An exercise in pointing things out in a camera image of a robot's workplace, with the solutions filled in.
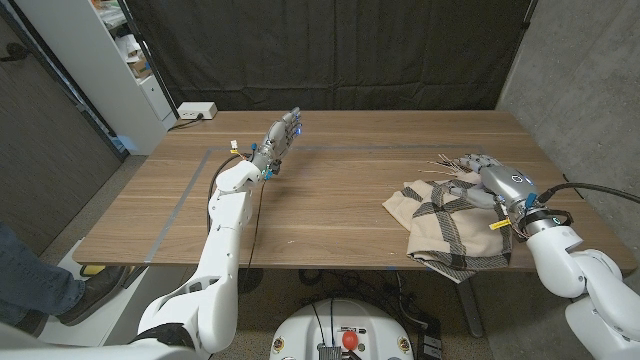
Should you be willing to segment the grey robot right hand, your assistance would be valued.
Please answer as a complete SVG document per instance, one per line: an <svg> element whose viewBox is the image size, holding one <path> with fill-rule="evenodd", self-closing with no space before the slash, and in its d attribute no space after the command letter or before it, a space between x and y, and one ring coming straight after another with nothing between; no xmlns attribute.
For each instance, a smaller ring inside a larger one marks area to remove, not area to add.
<svg viewBox="0 0 640 360"><path fill-rule="evenodd" d="M449 185L451 195L461 197L478 208L492 209L501 205L512 224L522 220L532 206L529 198L537 197L538 189L527 175L492 156L466 154L452 159L451 164L471 170L480 179L479 184L468 189Z"/></svg>

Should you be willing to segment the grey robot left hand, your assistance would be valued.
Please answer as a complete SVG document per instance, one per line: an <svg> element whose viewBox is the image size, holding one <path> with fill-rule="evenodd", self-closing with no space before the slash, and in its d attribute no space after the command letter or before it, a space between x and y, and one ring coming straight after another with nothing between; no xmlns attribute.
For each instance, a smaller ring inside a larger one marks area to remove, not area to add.
<svg viewBox="0 0 640 360"><path fill-rule="evenodd" d="M301 126L299 107L285 113L271 125L250 160L260 170L262 178L269 179L279 173L282 158L301 134Z"/></svg>

